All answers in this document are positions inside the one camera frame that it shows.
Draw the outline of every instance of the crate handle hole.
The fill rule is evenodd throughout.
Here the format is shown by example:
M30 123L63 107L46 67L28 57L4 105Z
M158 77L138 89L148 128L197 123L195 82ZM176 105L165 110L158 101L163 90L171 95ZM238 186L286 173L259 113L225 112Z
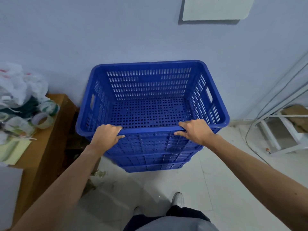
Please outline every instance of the crate handle hole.
M212 97L212 95L211 95L211 93L210 93L209 87L206 88L206 92L208 93L210 102L212 102L212 101L213 101L213 97Z
M90 103L90 108L91 108L92 110L93 110L94 101L95 101L95 95L92 94L91 103Z

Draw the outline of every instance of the shoe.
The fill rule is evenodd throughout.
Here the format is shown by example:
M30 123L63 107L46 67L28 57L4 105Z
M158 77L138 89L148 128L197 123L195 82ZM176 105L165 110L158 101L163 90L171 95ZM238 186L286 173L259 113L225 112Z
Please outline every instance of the shoe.
M180 192L176 192L173 196L171 206L179 206L180 208L184 207L184 196Z
M134 216L136 215L143 215L143 210L141 207L137 206L135 209L134 209Z

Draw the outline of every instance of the blue plastic crate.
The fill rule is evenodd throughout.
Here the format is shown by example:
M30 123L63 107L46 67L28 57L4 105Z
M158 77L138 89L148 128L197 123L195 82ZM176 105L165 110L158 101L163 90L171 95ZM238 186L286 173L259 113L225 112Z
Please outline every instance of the blue plastic crate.
M122 167L126 172L145 172L157 170L169 170L182 168L187 162L169 163L169 164L152 164L152 165L139 165L139 166L126 166Z
M204 119L214 133L229 115L205 63L197 60L103 64L90 74L76 131L91 140L102 124L121 125L125 138L108 153L152 154L193 150L173 133L179 121Z
M147 154L147 155L125 155L125 156L110 156L106 153L105 156L110 158L114 163L120 167L127 166L142 166L153 164L169 164L177 162L187 162L200 151L203 146L198 147L194 151L182 151L175 153L162 153L162 154Z

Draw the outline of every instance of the yellow paper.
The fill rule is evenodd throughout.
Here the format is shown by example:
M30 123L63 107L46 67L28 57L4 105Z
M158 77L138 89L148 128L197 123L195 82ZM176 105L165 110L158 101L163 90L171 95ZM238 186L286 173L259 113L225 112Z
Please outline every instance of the yellow paper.
M5 153L6 149L10 146L13 141L18 141L18 144L11 152L9 158L4 161L5 164L15 165L17 161L20 159L21 155L27 149L29 144L31 143L30 140L27 139L19 139L19 138L11 138L6 144L0 145L0 156Z

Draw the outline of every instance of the dark pants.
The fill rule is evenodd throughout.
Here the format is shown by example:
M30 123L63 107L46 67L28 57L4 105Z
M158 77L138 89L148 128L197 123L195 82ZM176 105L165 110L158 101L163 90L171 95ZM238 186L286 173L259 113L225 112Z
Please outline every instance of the dark pants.
M191 208L180 208L175 205L172 206L166 213L167 217L191 217L191 218L199 218L205 221L210 221L208 217L206 217L202 212L191 209ZM123 231L135 231L140 227L150 223L161 217L146 217L145 215L136 215L131 218L131 220L127 223Z

